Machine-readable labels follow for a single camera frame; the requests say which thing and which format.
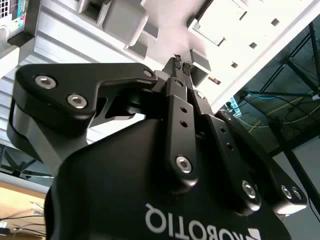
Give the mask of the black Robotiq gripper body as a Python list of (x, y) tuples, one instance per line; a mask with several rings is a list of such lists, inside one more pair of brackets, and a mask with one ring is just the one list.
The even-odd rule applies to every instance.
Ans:
[(164, 167), (163, 124), (144, 120), (78, 150), (45, 200), (49, 240), (288, 240), (266, 202), (242, 215), (227, 195), (221, 157), (196, 139), (199, 179), (178, 192)]

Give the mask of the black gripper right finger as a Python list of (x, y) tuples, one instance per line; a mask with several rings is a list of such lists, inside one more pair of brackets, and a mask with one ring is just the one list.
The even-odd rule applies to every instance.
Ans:
[(209, 145), (218, 156), (218, 182), (223, 200), (241, 215), (267, 204), (277, 215), (291, 215), (307, 207), (299, 186), (226, 110), (213, 113), (208, 100), (194, 89), (192, 67), (183, 63), (187, 93)]

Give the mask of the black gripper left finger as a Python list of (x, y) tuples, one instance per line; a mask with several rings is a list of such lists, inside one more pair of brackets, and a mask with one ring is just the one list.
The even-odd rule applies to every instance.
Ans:
[(15, 73), (13, 128), (18, 147), (54, 173), (87, 147), (90, 127), (135, 113), (163, 121), (161, 164), (182, 191), (197, 180), (194, 108), (178, 55), (162, 71), (141, 63), (30, 64)]

